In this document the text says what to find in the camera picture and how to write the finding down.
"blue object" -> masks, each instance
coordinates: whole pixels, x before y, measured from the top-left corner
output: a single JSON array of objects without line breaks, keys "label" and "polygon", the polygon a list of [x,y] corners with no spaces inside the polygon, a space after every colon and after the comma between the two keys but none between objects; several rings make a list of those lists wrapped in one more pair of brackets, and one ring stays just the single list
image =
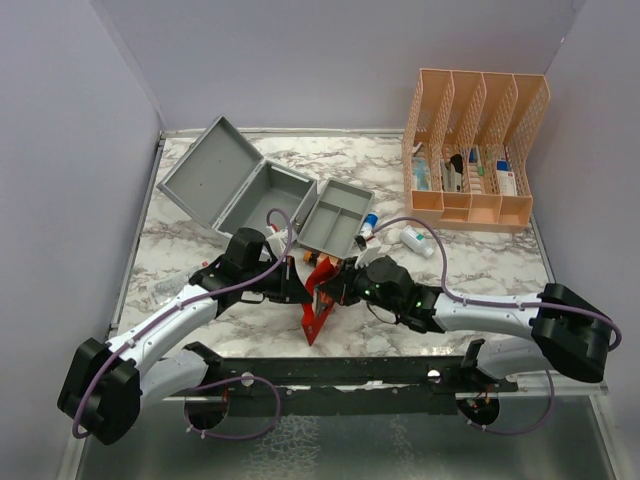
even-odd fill
[{"label": "blue object", "polygon": [[372,229],[376,226],[376,223],[378,223],[378,216],[375,213],[370,213],[364,219],[364,225],[370,225]]}]

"white marble surface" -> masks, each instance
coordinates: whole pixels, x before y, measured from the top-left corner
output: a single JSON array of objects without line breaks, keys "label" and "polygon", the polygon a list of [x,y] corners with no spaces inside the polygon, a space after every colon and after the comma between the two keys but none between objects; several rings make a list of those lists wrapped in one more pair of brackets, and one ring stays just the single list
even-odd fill
[{"label": "white marble surface", "polygon": [[[248,136],[265,157],[320,180],[347,180],[375,190],[374,211],[381,221],[404,209],[400,138]],[[157,183],[195,138],[168,139]],[[417,281],[436,285],[442,263],[427,260],[399,243],[403,224],[380,236],[386,253]],[[532,229],[523,234],[441,231],[450,259],[448,283],[468,293],[517,294],[541,291],[547,282]],[[158,307],[150,295],[161,279],[212,261],[222,253],[213,232],[200,227],[158,189],[153,190],[140,238],[119,331],[152,314]],[[311,269],[294,252],[303,282]],[[177,347],[200,341],[223,356],[381,356],[462,354],[480,335],[470,332],[421,335],[404,326],[381,323],[364,304],[336,307],[312,347],[300,327],[299,305],[237,304]]]}]

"white cylinder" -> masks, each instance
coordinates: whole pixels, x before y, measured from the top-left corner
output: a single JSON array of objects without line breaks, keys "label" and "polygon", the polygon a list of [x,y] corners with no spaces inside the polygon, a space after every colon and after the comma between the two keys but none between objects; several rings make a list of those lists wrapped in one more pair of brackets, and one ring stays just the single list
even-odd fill
[{"label": "white cylinder", "polygon": [[400,232],[400,240],[411,250],[423,255],[425,258],[429,258],[435,251],[429,246],[429,241],[425,236],[410,226],[404,227],[402,232]]}]

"gray toolbox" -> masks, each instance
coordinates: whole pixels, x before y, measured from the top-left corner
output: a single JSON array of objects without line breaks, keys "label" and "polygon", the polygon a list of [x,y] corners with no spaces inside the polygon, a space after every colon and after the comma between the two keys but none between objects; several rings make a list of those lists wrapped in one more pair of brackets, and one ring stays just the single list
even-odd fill
[{"label": "gray toolbox", "polygon": [[[318,197],[316,180],[265,160],[222,116],[158,188],[200,225],[227,239],[240,227],[269,235],[267,212],[274,207],[289,215],[298,232]],[[280,215],[274,214],[271,221],[278,228],[285,226]]]},{"label": "gray toolbox", "polygon": [[[200,225],[227,239],[240,227],[268,236],[267,212],[281,208],[292,219],[300,245],[337,258],[349,256],[374,197],[371,190],[329,179],[318,199],[316,180],[265,160],[222,116],[158,188]],[[279,215],[272,222],[284,227]]]}]

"purple cable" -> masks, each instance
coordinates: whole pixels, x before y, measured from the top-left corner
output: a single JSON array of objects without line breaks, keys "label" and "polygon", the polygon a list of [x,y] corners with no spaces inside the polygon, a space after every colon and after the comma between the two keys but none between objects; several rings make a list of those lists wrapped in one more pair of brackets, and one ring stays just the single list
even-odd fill
[{"label": "purple cable", "polygon": [[256,433],[250,433],[247,435],[224,435],[222,433],[213,433],[210,432],[208,430],[199,430],[196,427],[194,427],[191,424],[191,420],[189,420],[189,416],[187,415],[187,411],[185,409],[184,412],[184,418],[187,421],[187,424],[189,425],[189,429],[187,430],[187,432],[193,430],[194,432],[199,433],[200,435],[206,435],[207,437],[211,437],[211,438],[219,438],[221,440],[255,440],[256,438],[260,438],[263,435],[266,435],[267,433],[269,433],[271,430],[273,430],[274,428],[276,428],[276,425],[278,424],[278,420],[280,420],[280,412],[282,410],[282,403],[280,400],[280,395],[278,394],[278,389],[276,388],[276,386],[271,383],[269,380],[267,380],[266,378],[262,378],[262,377],[233,377],[233,378],[227,378],[225,380],[220,380],[218,382],[214,382],[214,383],[208,383],[207,385],[200,385],[199,387],[195,387],[195,388],[191,388],[189,391],[191,392],[199,392],[202,390],[207,390],[209,388],[215,388],[215,387],[220,387],[222,385],[227,385],[229,383],[234,383],[234,382],[241,382],[244,380],[256,380],[258,382],[262,382],[265,385],[267,385],[271,391],[273,392],[273,395],[276,399],[276,413],[273,415],[273,418],[271,419],[271,421],[269,422],[269,424],[263,428],[262,430],[256,432]]},{"label": "purple cable", "polygon": [[[291,247],[293,245],[293,227],[291,225],[291,219],[288,217],[288,215],[283,210],[281,210],[279,208],[272,208],[271,210],[269,210],[269,212],[267,213],[267,224],[271,223],[271,214],[273,214],[274,212],[280,214],[282,216],[282,218],[284,219],[285,223],[287,224],[287,245],[286,245],[286,247],[284,249],[284,252],[280,256],[280,258],[278,258],[276,263],[274,263],[271,267],[269,267],[269,269],[266,270],[265,272],[261,273],[260,275],[255,276],[254,278],[252,278],[250,280],[244,281],[242,283],[238,283],[237,285],[232,285],[230,287],[225,287],[225,288],[221,288],[219,290],[214,290],[213,292],[207,292],[207,293],[203,293],[202,295],[197,295],[195,297],[191,297],[188,300],[185,300],[184,302],[182,302],[182,307],[185,307],[187,305],[191,305],[194,302],[198,302],[200,300],[204,300],[204,299],[207,299],[207,298],[212,298],[212,299],[213,298],[217,298],[220,295],[224,295],[226,293],[233,292],[235,290],[238,290],[238,289],[245,288],[245,287],[248,287],[250,285],[253,285],[254,283],[259,282],[263,278],[266,278],[268,275],[271,275],[271,273],[273,273],[280,266],[280,264],[282,262],[284,262],[284,260],[287,258],[287,255],[289,254],[289,250],[291,250]],[[156,325],[158,325],[160,322],[165,320],[170,315],[173,315],[174,313],[178,312],[179,310],[180,310],[180,307],[178,307],[178,306],[171,307],[170,309],[168,309],[167,311],[165,311],[161,315],[158,315],[158,317],[154,321],[150,322],[146,327],[144,327],[139,332],[137,332],[135,335],[133,335],[131,337],[131,339],[134,342],[140,340],[140,338],[142,338],[144,335],[146,335]],[[89,383],[89,386],[87,387],[87,389],[84,392],[84,395],[82,396],[82,400],[80,400],[80,404],[78,405],[78,409],[76,410],[76,414],[73,417],[73,426],[71,427],[71,433],[73,434],[73,436],[75,438],[78,438],[78,439],[86,438],[89,435],[91,435],[88,431],[86,431],[86,432],[81,432],[80,431],[80,420],[82,419],[82,414],[84,413],[84,410],[87,407],[87,403],[89,403],[89,399],[91,398],[91,394],[93,393],[93,391],[95,390],[96,386],[98,385],[98,382],[100,381],[100,378],[102,377],[102,375],[109,369],[109,367],[116,360],[116,358],[118,358],[120,355],[122,355],[127,349],[129,349],[129,345],[125,343],[120,348],[118,348],[115,352],[113,352],[111,354],[111,356],[104,362],[102,367],[100,367],[100,369],[96,372],[95,376],[93,377],[93,379]]]},{"label": "purple cable", "polygon": [[[388,227],[389,225],[392,225],[397,222],[417,222],[420,225],[422,225],[424,228],[429,230],[429,233],[431,233],[431,235],[433,236],[433,239],[438,244],[438,247],[440,247],[440,252],[442,252],[442,278],[440,279],[440,286],[442,288],[442,291],[445,293],[445,295],[447,295],[447,297],[451,298],[452,300],[463,303],[465,301],[464,297],[461,297],[460,295],[456,295],[451,290],[449,290],[449,287],[447,287],[447,269],[449,268],[447,254],[444,250],[444,245],[442,244],[442,240],[440,239],[440,236],[436,233],[436,231],[432,227],[430,227],[429,225],[427,225],[425,222],[423,222],[418,218],[398,217],[398,218],[389,220],[388,222],[385,222],[382,225],[377,226],[372,230],[372,233],[377,233],[383,228]],[[517,304],[517,303],[491,302],[488,300],[473,300],[473,299],[467,299],[467,305],[478,305],[480,307],[494,307],[494,308],[518,308],[518,309],[519,308],[549,308],[553,310],[560,310],[563,312],[576,313],[578,315],[584,315],[585,317],[594,318],[604,323],[615,332],[616,338],[614,339],[613,343],[609,345],[609,351],[612,351],[618,348],[618,346],[620,345],[620,342],[622,341],[622,332],[620,331],[620,328],[615,323],[613,323],[613,321],[610,318],[605,317],[600,313],[592,312],[590,310],[585,310],[583,308],[570,307],[567,305],[558,305],[556,303],[549,303],[549,302],[538,302],[538,303],[523,302],[521,304]]]},{"label": "purple cable", "polygon": [[[447,252],[444,249],[444,244],[442,243],[442,239],[440,238],[440,236],[426,222],[423,222],[419,218],[414,218],[414,217],[397,217],[392,220],[389,220],[388,222],[378,225],[376,228],[372,230],[372,233],[375,234],[380,230],[382,230],[383,228],[386,228],[389,225],[393,225],[394,223],[397,223],[397,222],[416,222],[422,225],[427,230],[429,230],[429,233],[431,233],[431,235],[433,236],[433,239],[438,244],[438,247],[440,248],[440,252],[442,253],[442,278],[440,279],[440,286],[442,288],[442,291],[445,293],[445,295],[447,295],[452,300],[455,300],[456,302],[461,302],[461,303],[464,302],[463,297],[461,297],[460,295],[456,295],[451,290],[449,290],[449,287],[447,287],[447,269],[448,269]],[[582,308],[569,307],[566,305],[557,305],[555,303],[549,303],[549,302],[540,302],[540,303],[523,302],[522,304],[519,305],[517,303],[491,302],[486,300],[473,300],[473,299],[467,299],[467,304],[478,305],[480,307],[494,307],[494,308],[518,308],[518,309],[519,308],[549,308],[554,310],[560,310],[563,312],[577,313],[579,315],[584,315],[586,317],[599,320],[604,324],[606,324],[607,326],[609,326],[615,332],[616,338],[614,339],[613,343],[609,345],[609,351],[612,351],[618,348],[618,346],[620,345],[620,342],[622,341],[622,332],[620,331],[620,328],[615,323],[613,323],[613,321],[610,318],[605,317],[604,315],[601,315],[599,313],[591,312],[589,310],[585,310]],[[547,374],[547,378],[549,379],[549,388],[551,390],[550,398],[549,398],[549,407],[547,408],[547,411],[545,412],[545,414],[536,423],[534,423],[529,427],[521,428],[518,430],[512,430],[512,431],[487,428],[487,427],[483,427],[482,425],[478,425],[477,423],[474,423],[474,422],[471,422],[470,425],[473,428],[476,428],[478,430],[483,430],[485,432],[494,433],[497,435],[522,435],[525,433],[530,433],[540,428],[549,419],[549,417],[551,416],[551,413],[553,413],[553,409],[556,403],[556,390],[553,385],[553,379],[551,377],[551,373],[549,373],[548,370],[545,370],[545,373]]]}]

